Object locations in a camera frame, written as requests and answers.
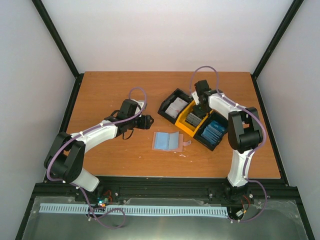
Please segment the dark card stack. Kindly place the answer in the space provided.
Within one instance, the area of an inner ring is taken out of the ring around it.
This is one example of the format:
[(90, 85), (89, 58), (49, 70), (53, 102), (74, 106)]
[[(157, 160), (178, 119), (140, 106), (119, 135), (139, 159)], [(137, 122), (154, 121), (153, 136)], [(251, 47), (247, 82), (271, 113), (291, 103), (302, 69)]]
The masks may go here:
[(197, 117), (193, 114), (193, 112), (190, 112), (186, 119), (185, 119), (185, 122), (190, 124), (191, 126), (193, 127), (197, 127), (201, 121), (203, 120), (204, 117)]

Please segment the pink card holder wallet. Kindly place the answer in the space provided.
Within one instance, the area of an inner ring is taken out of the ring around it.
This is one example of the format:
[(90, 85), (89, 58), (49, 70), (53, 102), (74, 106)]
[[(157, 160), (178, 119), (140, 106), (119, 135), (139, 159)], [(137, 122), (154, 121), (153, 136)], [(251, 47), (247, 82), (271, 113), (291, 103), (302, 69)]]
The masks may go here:
[(163, 152), (182, 152), (183, 148), (189, 146), (191, 140), (184, 141), (182, 133), (154, 132), (152, 150)]

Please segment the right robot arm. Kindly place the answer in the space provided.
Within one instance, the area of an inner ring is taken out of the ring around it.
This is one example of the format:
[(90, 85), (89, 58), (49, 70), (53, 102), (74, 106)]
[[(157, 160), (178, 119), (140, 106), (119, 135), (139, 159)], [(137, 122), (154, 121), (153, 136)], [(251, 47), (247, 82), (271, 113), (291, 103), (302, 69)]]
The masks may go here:
[(244, 107), (229, 99), (219, 89), (212, 90), (206, 80), (194, 85), (192, 97), (206, 112), (214, 110), (228, 120), (228, 142), (232, 148), (227, 180), (232, 189), (245, 186), (254, 153), (266, 142), (266, 130), (255, 107)]

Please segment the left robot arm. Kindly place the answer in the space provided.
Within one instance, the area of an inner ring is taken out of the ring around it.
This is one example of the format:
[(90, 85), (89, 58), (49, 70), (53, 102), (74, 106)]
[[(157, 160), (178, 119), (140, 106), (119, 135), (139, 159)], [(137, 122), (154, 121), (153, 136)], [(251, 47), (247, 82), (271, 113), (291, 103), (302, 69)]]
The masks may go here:
[(44, 161), (47, 179), (80, 187), (92, 201), (101, 200), (104, 188), (96, 176), (84, 169), (85, 154), (105, 141), (124, 138), (127, 131), (150, 129), (154, 119), (142, 114), (146, 106), (143, 100), (125, 99), (119, 110), (93, 127), (72, 134), (60, 132)]

